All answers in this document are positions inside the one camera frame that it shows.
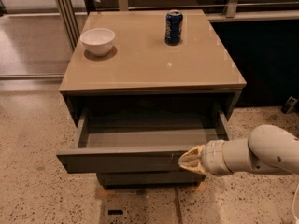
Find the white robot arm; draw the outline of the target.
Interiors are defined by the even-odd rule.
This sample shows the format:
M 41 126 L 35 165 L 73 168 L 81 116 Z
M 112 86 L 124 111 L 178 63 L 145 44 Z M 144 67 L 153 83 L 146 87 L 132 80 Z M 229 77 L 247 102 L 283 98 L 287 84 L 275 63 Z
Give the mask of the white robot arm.
M 200 175 L 298 175 L 299 139 L 277 126 L 260 125 L 247 138 L 193 147 L 178 159 L 178 165 Z

